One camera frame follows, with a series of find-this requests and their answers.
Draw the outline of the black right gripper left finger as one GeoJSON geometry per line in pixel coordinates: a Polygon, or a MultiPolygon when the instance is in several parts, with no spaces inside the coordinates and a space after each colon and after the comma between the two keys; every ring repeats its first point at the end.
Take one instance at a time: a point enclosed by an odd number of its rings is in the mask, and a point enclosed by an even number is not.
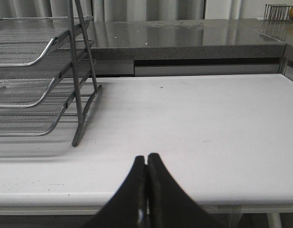
{"type": "Polygon", "coordinates": [[[146,171],[143,156],[134,159],[132,168],[113,197],[82,227],[145,228],[146,171]]]}

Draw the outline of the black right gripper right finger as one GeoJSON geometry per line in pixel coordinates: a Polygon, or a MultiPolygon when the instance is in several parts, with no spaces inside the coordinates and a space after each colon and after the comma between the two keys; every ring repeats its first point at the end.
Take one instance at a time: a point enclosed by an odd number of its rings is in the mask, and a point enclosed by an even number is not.
{"type": "Polygon", "coordinates": [[[153,228],[224,228],[173,179],[159,154],[148,156],[149,210],[153,228]]]}

